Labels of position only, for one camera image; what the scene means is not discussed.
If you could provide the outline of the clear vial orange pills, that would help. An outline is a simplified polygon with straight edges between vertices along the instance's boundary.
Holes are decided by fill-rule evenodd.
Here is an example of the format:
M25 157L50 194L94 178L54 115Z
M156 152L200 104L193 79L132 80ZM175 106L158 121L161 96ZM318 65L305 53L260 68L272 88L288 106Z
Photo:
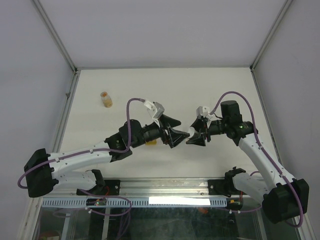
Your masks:
M113 101L112 101L110 95L109 95L107 92L105 92L105 91L102 92L102 93L100 94L100 98L101 98L101 101L102 101L103 105L104 105L106 108L112 107Z

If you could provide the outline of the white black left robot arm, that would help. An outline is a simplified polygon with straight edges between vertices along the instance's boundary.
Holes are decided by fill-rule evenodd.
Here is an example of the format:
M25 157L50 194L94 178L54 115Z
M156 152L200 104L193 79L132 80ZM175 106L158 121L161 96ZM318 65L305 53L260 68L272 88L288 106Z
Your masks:
M176 130L179 120L162 115L157 122L141 126L130 119L118 132L92 146L69 151L48 153L36 150L24 166L26 186L30 198L43 197L61 189L97 195L103 192L105 180L99 169L89 169L96 164L109 164L132 155L132 149L161 139L164 145L174 148L187 139L188 132Z

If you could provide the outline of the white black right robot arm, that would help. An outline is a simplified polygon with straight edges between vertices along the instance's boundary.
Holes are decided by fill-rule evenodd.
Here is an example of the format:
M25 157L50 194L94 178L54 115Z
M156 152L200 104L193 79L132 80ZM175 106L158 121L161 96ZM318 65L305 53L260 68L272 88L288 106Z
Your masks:
M213 120L206 106L196 110L196 120L191 125L192 136L187 144L205 146L215 135L226 135L252 161L260 178L252 177L244 169L233 167L213 189L226 197L243 192L262 207L266 217L277 224L294 217L303 218L308 209L309 185L296 179L279 162L273 160L263 146L251 121L243 121L239 104L235 100L220 104L222 117Z

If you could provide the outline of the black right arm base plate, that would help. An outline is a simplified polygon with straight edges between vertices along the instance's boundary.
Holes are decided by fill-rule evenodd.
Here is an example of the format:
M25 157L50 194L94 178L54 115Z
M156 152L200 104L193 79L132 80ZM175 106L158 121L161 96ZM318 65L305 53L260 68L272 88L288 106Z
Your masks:
M209 179L207 181L208 194L222 195L230 198L232 195L240 195L240 192L244 192L247 195L251 195L255 189L248 181L239 179Z

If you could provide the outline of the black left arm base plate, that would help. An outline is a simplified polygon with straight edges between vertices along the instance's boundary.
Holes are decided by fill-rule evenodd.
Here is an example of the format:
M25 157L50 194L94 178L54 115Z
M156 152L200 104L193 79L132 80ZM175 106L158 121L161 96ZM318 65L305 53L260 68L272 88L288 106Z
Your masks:
M89 196L89 195L99 195L99 196L118 196L120 194L121 181L119 179L105 179L104 183L101 181L96 183L94 187L85 190L83 192L80 189L76 190L77 196Z

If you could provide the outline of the aluminium frame rail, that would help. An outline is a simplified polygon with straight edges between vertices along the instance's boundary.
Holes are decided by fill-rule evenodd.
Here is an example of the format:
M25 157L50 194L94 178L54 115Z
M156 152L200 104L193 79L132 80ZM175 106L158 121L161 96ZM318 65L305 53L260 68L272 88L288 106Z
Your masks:
M76 195L77 189L84 193L85 190L93 188L97 183L104 180L120 180L119 195L86 195L86 196L120 196L120 197L202 197L221 196L209 195L208 180L200 178L96 178L80 174L79 176L60 175L56 178L37 179L27 182L28 195L31 198L44 197L48 195Z

